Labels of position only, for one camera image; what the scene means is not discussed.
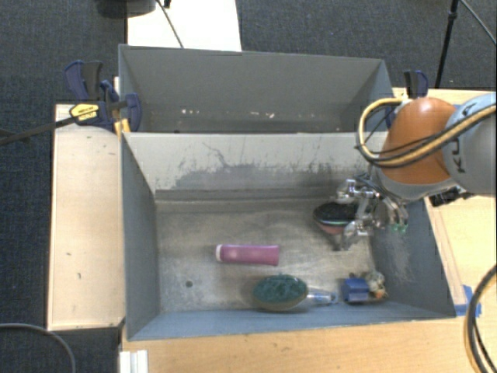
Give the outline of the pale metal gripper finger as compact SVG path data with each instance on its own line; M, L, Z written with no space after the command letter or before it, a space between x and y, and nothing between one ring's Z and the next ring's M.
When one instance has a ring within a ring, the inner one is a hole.
M349 250L360 241L368 240L370 233L362 222L351 221L342 231L341 249Z
M335 192L337 204L353 204L356 202L356 181L345 180Z

